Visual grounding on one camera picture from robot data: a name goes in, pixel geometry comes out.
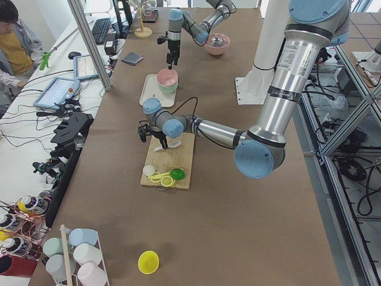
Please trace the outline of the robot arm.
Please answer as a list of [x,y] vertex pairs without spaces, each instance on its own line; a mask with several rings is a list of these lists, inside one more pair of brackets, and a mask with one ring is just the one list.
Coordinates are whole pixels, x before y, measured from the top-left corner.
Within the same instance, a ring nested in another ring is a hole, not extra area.
[[349,1],[291,1],[289,19],[277,39],[284,39],[280,60],[255,125],[248,130],[230,128],[194,114],[175,116],[156,98],[143,103],[148,135],[161,142],[184,132],[202,135],[233,149],[238,170],[252,179],[268,176],[285,159],[285,130],[301,98],[319,51],[344,43],[349,33]]
[[172,8],[169,12],[168,29],[165,35],[157,39],[157,44],[167,43],[168,53],[166,63],[168,69],[176,66],[180,58],[181,34],[186,31],[198,46],[204,46],[210,32],[216,25],[228,19],[236,12],[236,5],[232,1],[208,1],[214,11],[202,22],[198,23],[192,15],[180,8]]

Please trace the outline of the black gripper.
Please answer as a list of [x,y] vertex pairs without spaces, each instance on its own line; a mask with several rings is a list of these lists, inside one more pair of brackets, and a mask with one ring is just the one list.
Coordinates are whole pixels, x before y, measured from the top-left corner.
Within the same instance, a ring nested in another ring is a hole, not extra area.
[[154,130],[147,120],[141,120],[138,125],[138,135],[142,142],[146,142],[147,136],[154,136],[157,138],[163,149],[168,148],[167,138],[163,131]]
[[157,44],[159,45],[167,42],[168,53],[166,57],[166,63],[169,70],[173,68],[173,65],[177,65],[178,59],[180,58],[180,40],[181,33],[171,31],[166,31],[165,35],[157,38]]

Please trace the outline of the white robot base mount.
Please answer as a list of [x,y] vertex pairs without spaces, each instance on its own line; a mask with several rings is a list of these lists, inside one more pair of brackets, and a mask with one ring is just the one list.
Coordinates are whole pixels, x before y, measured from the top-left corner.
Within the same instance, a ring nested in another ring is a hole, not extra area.
[[284,29],[289,20],[288,7],[287,0],[268,3],[252,69],[245,77],[236,78],[236,97],[239,105],[264,103],[285,39]]

